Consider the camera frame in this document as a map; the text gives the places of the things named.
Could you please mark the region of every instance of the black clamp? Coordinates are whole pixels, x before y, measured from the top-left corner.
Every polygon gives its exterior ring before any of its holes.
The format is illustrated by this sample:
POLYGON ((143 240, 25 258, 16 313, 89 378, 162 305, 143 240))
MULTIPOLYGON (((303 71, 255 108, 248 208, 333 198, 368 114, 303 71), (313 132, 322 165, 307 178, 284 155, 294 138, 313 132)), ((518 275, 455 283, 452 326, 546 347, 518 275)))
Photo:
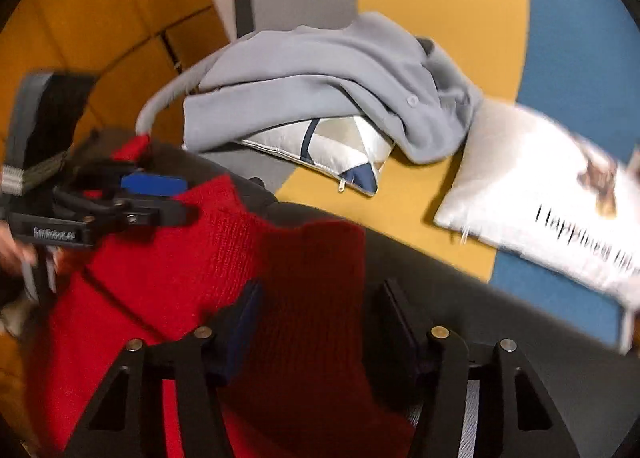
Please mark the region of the black clamp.
POLYGON ((80 169, 44 196, 28 196, 28 204, 15 206, 7 216, 12 235, 27 244, 93 248, 105 234, 130 226, 186 225, 194 213, 186 204, 120 187, 124 175, 139 171, 135 164, 109 160, 80 169))
POLYGON ((474 456, 578 458, 569 431, 524 352, 510 339, 495 346, 465 342, 417 315, 398 284, 378 292, 381 318, 416 386, 436 376, 430 406, 418 420, 410 458, 458 456, 468 380, 480 380, 474 456))
POLYGON ((232 458, 216 388, 241 366, 258 321, 262 288, 176 342, 127 342, 78 421, 63 458, 166 457, 162 381, 174 380, 185 458, 232 458))

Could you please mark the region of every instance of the dog picture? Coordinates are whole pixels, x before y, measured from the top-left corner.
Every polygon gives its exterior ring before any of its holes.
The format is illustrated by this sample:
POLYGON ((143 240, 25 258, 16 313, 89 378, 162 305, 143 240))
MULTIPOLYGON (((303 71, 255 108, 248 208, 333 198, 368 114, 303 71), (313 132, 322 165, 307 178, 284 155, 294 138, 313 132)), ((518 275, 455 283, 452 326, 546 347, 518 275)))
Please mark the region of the dog picture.
POLYGON ((615 218, 616 175, 618 161, 603 152, 594 156, 593 148, 580 138, 574 137, 575 145, 580 149, 586 163, 586 170, 578 174, 578 184, 596 195, 596 212, 603 218, 615 218))
POLYGON ((640 143, 636 144, 631 160, 629 160, 629 165, 626 166, 626 171, 640 182, 640 143))

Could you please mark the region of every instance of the cushion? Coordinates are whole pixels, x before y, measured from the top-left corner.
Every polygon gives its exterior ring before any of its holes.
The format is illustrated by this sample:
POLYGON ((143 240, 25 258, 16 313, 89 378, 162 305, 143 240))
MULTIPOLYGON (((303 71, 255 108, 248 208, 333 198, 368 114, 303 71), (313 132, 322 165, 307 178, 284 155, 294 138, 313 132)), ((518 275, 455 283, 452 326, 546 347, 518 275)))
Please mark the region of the cushion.
POLYGON ((373 196, 393 141, 368 118, 314 118, 261 131, 240 144, 306 165, 373 196))
POLYGON ((551 118, 490 100, 435 223, 640 306, 640 185, 551 118))

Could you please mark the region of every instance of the screw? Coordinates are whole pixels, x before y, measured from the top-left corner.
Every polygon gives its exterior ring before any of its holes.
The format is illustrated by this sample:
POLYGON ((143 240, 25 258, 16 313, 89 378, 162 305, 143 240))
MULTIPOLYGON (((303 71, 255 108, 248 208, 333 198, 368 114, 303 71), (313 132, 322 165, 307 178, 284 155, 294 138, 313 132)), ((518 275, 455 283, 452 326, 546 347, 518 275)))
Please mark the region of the screw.
POLYGON ((127 342, 125 347, 130 352, 137 352, 143 345, 144 343, 142 342, 142 339, 132 339, 127 342))
POLYGON ((512 341, 511 339, 502 339, 500 341, 500 348, 502 348, 506 352, 514 352, 516 351, 517 347, 518 345, 516 344, 516 342, 512 341))
POLYGON ((449 337, 449 330, 444 326, 434 326, 431 328, 431 335, 436 337, 436 339, 446 339, 449 337))
POLYGON ((196 339, 208 339, 211 337, 212 331, 208 326, 198 326, 194 331, 196 339))

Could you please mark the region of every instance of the red knit fabric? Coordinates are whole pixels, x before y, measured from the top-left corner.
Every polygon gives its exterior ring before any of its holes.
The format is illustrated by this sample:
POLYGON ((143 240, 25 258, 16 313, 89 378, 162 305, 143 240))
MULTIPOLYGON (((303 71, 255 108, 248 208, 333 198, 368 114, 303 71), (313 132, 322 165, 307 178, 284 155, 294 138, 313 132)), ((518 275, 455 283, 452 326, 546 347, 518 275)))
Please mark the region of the red knit fabric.
MULTIPOLYGON (((110 236, 58 299, 27 370, 44 447, 65 446, 127 340, 180 338, 260 277, 257 333, 220 391, 236 456, 405 456, 413 429, 373 401, 361 364, 363 231, 339 221, 275 228, 243 209, 228 177, 181 199, 200 207, 197 222, 146 243, 110 236)), ((179 458, 172 384, 164 403, 169 457, 179 458)))
POLYGON ((114 160, 135 161, 142 157, 148 150, 151 137, 148 134, 139 134, 111 155, 114 160))

